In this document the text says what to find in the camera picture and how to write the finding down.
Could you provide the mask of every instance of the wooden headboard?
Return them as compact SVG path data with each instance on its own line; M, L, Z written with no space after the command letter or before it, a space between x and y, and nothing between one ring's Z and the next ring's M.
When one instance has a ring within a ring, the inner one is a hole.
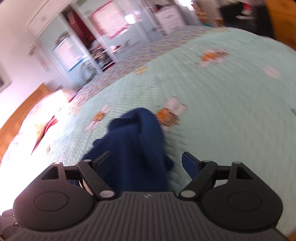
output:
M45 84L40 85L11 115L7 122L0 129L0 164L4 153L9 144L17 135L22 125L22 122L30 112L30 110L51 91Z

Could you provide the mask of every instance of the blue cloth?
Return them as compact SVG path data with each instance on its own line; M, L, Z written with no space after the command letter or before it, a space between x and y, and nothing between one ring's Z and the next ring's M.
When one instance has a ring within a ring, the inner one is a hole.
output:
M108 126L108 133L94 141L83 159L111 154L97 167L97 174L114 191L168 191L167 171L173 161L165 154L160 124L145 108L134 109Z

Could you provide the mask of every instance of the patterned sheet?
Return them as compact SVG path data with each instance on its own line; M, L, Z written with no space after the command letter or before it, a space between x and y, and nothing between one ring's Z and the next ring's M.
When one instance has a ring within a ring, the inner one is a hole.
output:
M220 165L241 161L279 194L284 213L278 228L291 232L296 226L296 116L291 110L296 108L295 52L238 29L185 29L196 35L179 47L143 63L130 56L125 61L134 63L132 67L123 61L81 89L69 116L65 111L63 121L49 130L31 157L9 160L6 154L0 175L14 175L2 187L23 188L55 161L74 165L104 136L111 119L136 107L156 113L176 96L188 110L180 125L166 132L166 152L175 162L171 188L179 191L190 181L181 167L184 151ZM146 57L148 49L151 45L138 54ZM103 118L96 115L99 111ZM86 130L94 120L97 126Z

